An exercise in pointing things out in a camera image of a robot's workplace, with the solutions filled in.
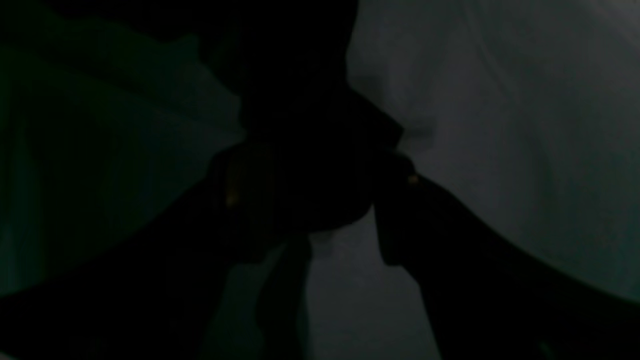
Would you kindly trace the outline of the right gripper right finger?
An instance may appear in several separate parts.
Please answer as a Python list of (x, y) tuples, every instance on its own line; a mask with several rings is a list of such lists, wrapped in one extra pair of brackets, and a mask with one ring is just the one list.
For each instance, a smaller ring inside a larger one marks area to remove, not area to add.
[(375, 160), (382, 260), (418, 283), (443, 360), (637, 360), (639, 303), (504, 239), (409, 158)]

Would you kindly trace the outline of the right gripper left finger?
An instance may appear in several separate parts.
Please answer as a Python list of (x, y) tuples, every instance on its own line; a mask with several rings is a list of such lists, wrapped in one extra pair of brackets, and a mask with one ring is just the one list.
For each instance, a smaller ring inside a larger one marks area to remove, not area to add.
[(19, 360), (196, 360), (227, 277), (286, 249), (258, 297), (263, 360), (305, 358), (297, 334), (310, 246), (311, 173), (238, 145), (130, 238), (77, 268), (1, 298), (1, 352)]

